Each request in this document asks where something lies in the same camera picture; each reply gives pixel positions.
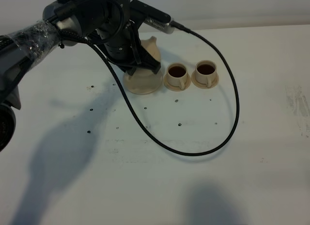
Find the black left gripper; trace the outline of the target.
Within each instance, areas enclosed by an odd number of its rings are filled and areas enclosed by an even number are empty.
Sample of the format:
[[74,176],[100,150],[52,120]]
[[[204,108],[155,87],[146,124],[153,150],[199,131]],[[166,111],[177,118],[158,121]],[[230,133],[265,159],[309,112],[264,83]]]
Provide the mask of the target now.
[[129,20],[114,38],[98,47],[107,60],[130,76],[137,67],[151,70],[156,75],[161,68],[161,54],[156,44],[141,46],[138,32],[141,24],[141,21]]

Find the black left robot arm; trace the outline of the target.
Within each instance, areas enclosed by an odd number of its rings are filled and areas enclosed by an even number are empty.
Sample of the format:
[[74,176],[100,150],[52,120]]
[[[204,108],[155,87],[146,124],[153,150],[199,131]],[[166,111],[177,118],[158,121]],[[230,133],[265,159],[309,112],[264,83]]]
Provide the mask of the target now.
[[138,33],[148,12],[137,0],[56,0],[44,9],[42,20],[1,36],[1,148],[15,131],[14,109],[21,108],[18,84],[56,47],[90,43],[129,75],[139,68],[158,73],[160,61],[142,45]]

